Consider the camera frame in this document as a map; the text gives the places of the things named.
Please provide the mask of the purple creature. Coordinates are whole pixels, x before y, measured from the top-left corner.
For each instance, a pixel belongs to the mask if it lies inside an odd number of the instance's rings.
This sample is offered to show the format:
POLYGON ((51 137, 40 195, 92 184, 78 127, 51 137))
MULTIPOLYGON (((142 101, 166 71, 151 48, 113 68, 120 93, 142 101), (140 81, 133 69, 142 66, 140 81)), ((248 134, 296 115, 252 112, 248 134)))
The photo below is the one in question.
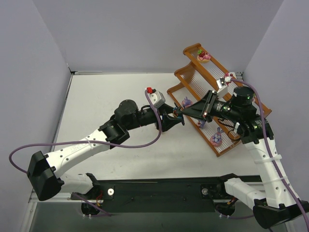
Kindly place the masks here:
POLYGON ((188 107, 190 107, 192 104, 193 104, 193 102, 192 102, 190 99, 188 99, 188 97, 185 97, 185 98, 183 99, 183 101, 182 101, 182 107, 183 107, 183 108, 188 108, 188 107))

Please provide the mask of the purple bunny toy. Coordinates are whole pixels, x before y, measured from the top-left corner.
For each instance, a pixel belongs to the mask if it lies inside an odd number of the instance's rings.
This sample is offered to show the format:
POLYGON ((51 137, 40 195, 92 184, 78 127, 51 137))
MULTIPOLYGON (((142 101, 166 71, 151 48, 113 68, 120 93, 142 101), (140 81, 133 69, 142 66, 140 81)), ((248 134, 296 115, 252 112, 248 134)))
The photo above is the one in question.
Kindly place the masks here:
POLYGON ((206 124, 205 121, 199 120, 199 121, 197 122, 197 126, 198 126, 200 129, 204 128, 205 124, 206 124))

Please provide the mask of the pink bear cake toy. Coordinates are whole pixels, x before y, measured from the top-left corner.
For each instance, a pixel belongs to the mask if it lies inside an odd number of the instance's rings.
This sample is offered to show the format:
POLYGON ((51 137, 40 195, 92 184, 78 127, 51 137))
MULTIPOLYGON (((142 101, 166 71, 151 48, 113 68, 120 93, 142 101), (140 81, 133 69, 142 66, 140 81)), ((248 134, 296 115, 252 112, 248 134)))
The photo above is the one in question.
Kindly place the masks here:
POLYGON ((227 85, 229 85, 231 82, 232 82, 232 79, 234 78, 234 75, 233 73, 231 72, 227 72, 225 75, 224 75, 224 79, 225 79, 225 82, 227 85))

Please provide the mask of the pink bear strawberry toy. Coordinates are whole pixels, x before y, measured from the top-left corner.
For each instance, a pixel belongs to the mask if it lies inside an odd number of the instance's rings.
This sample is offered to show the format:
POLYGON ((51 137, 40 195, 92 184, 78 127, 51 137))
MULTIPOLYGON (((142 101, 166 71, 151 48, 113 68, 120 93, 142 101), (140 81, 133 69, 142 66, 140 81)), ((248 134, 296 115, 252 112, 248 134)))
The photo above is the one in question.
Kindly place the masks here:
POLYGON ((208 52, 205 52, 202 49, 197 51, 197 60, 200 63, 207 63, 211 60, 211 55, 208 52))

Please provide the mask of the black dragon toy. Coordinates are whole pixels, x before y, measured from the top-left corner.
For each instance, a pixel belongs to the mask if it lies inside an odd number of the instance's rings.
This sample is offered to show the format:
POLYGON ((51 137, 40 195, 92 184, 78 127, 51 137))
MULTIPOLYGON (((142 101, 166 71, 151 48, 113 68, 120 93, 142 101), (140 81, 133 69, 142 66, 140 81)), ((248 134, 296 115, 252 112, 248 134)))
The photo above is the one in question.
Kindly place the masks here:
POLYGON ((173 116, 175 117, 175 118, 178 118, 178 119, 183 119, 183 113, 182 113, 182 110, 183 110, 183 108, 182 108, 182 106, 180 105, 178 105, 177 103, 174 103, 174 108, 173 108, 173 112, 172 112, 172 114, 173 114, 173 116))

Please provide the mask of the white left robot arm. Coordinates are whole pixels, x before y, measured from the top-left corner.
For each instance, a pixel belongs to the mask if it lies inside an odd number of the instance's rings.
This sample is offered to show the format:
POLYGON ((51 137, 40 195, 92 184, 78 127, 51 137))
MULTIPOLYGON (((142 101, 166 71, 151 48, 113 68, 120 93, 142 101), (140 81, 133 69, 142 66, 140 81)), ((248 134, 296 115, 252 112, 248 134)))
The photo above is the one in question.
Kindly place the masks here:
POLYGON ((162 104, 152 109, 139 109, 133 100, 122 101, 110 120, 83 138, 78 144, 43 154, 41 151, 31 157, 27 177, 40 201, 46 201, 61 191, 87 194, 94 188, 95 179, 90 174, 70 176, 67 171, 82 161, 100 152, 108 151, 129 138, 129 130, 156 124, 157 129, 168 131, 184 118, 179 107, 162 104))

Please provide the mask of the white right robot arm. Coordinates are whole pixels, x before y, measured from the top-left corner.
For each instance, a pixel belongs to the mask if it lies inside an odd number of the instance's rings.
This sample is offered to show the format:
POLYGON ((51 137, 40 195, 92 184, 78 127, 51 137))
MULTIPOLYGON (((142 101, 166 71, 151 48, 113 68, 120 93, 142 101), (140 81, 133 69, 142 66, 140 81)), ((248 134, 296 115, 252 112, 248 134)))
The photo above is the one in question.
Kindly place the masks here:
POLYGON ((277 153, 273 131, 264 113, 256 112, 254 99, 259 99, 259 95, 253 87, 235 88, 227 102, 220 101, 218 92, 210 90, 196 103, 186 108, 174 107, 171 112, 177 119, 189 116, 211 122, 217 117, 233 123, 241 142, 252 155, 265 192, 255 191, 238 177, 225 180, 224 189, 253 210, 261 227, 269 229, 299 216, 308 224, 309 203, 300 200, 293 190, 282 166, 282 157, 277 153))

